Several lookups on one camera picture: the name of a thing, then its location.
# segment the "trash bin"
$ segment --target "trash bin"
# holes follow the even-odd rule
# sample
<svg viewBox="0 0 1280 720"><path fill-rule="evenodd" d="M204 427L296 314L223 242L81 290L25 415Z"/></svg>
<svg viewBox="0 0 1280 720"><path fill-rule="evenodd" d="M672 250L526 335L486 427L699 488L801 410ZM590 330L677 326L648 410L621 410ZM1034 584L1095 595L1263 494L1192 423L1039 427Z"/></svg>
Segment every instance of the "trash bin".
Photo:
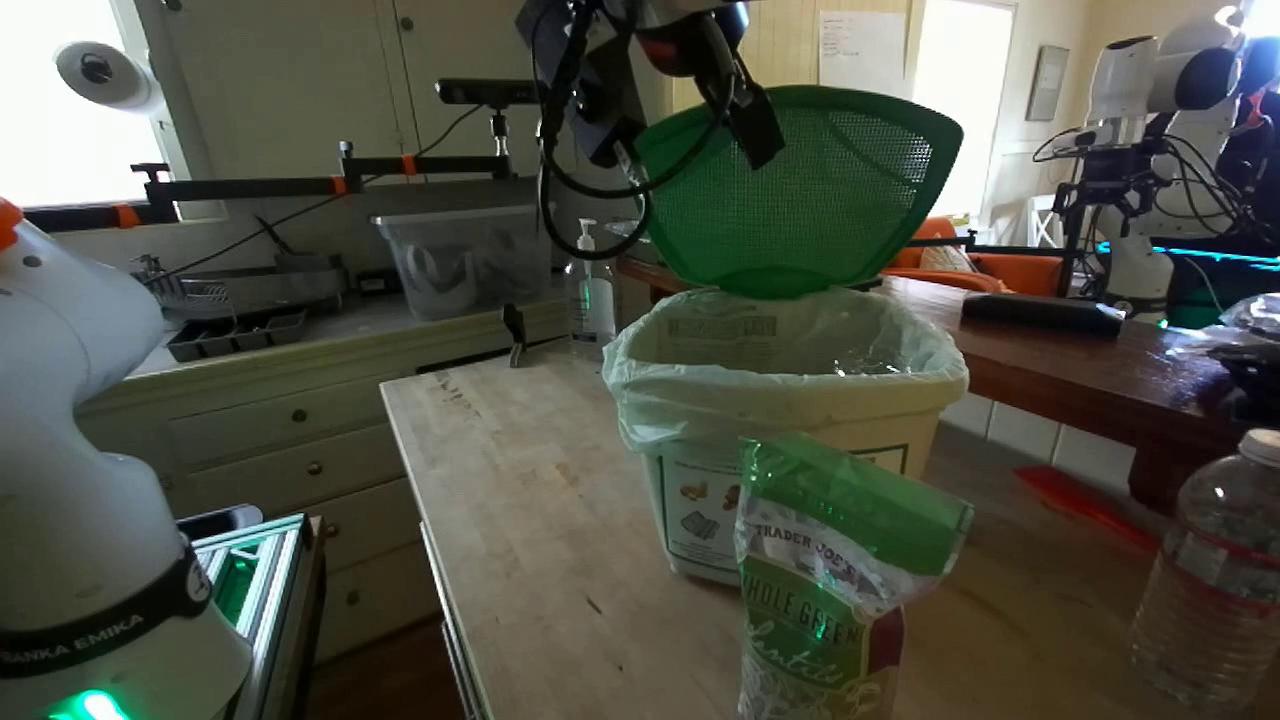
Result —
<svg viewBox="0 0 1280 720"><path fill-rule="evenodd" d="M746 173L704 114L640 137L652 242L690 289L658 301L604 352L621 437L672 566L735 584L739 445L801 430L920 474L936 415L968 371L951 335L858 290L911 239L958 151L920 102L772 86L789 148Z"/></svg>

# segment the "green packet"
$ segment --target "green packet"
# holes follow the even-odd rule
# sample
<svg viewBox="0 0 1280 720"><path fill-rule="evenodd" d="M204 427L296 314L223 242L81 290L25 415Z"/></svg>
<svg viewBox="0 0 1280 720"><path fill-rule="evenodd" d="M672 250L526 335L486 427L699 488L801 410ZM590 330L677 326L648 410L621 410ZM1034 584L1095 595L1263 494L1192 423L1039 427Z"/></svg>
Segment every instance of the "green packet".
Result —
<svg viewBox="0 0 1280 720"><path fill-rule="evenodd" d="M742 450L735 561L746 720L888 714L899 606L948 575L973 508L812 439Z"/></svg>

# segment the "counter top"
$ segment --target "counter top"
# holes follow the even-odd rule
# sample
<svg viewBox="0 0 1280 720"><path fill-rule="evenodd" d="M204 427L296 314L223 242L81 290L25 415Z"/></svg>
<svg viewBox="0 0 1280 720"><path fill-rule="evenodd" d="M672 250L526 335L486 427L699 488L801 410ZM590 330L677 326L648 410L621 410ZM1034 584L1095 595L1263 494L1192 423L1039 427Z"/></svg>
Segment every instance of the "counter top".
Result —
<svg viewBox="0 0 1280 720"><path fill-rule="evenodd" d="M499 720L732 714L735 593L672 575L586 359L382 383L467 682ZM1028 464L941 430L928 485L974 502L951 581L907 606L894 714L1182 714L1129 665L1149 561L1021 492ZM1280 679L1256 714L1280 713Z"/></svg>
<svg viewBox="0 0 1280 720"><path fill-rule="evenodd" d="M267 344L267 347L250 347L250 352L226 352L226 355L206 355L206 359L177 359L168 352L168 340L180 330L180 326L165 326L165 340L157 352L148 352L139 359L139 367L132 367L129 376L139 380L139 376L165 376L165 371L177 371L177 367L199 367L199 363L223 363L223 359L250 359L250 355L262 355L262 352L288 352L288 347L305 347L305 344L331 344L331 340L359 340L359 335L378 335L378 330L406 330L416 326L421 321L406 314L406 302L404 294L351 294L343 307L334 313L325 313L325 314L307 314L305 322L305 335L290 340L290 344Z"/></svg>

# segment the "cabinet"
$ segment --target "cabinet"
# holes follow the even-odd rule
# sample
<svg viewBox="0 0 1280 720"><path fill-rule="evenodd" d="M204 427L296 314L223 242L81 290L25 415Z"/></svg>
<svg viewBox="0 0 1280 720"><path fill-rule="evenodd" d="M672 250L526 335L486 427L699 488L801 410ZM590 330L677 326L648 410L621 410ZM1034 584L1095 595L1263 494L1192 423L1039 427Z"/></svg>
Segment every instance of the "cabinet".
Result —
<svg viewBox="0 0 1280 720"><path fill-rule="evenodd" d="M526 335L564 326L525 307ZM325 519L321 658L441 610L416 543L378 380L508 347L499 313L185 363L129 380L81 410L82 430L161 471L177 514L258 502Z"/></svg>
<svg viewBox="0 0 1280 720"><path fill-rule="evenodd" d="M511 0L134 0L157 74L188 111L199 174L331 174L334 144L359 154L423 148L463 108L441 74L526 74ZM511 160L533 167L533 108L511 108ZM486 154L483 111L441 151Z"/></svg>

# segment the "floor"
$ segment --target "floor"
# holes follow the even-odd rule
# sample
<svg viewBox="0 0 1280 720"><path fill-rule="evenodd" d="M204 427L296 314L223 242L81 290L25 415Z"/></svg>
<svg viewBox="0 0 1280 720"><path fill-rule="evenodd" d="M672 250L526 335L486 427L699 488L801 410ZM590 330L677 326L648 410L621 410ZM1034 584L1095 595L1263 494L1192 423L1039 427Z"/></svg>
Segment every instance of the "floor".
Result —
<svg viewBox="0 0 1280 720"><path fill-rule="evenodd" d="M463 720L435 625L329 658L307 720Z"/></svg>

